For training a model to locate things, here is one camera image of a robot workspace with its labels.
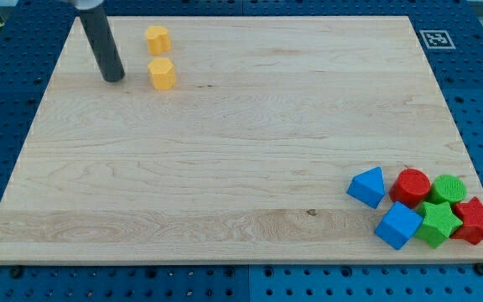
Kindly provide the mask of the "grey robot arm end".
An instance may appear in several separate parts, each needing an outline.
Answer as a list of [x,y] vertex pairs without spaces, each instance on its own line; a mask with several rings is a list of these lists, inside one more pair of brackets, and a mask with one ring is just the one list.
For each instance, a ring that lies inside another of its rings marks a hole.
[[70,3],[78,10],[89,10],[96,8],[104,3],[104,0],[61,0]]

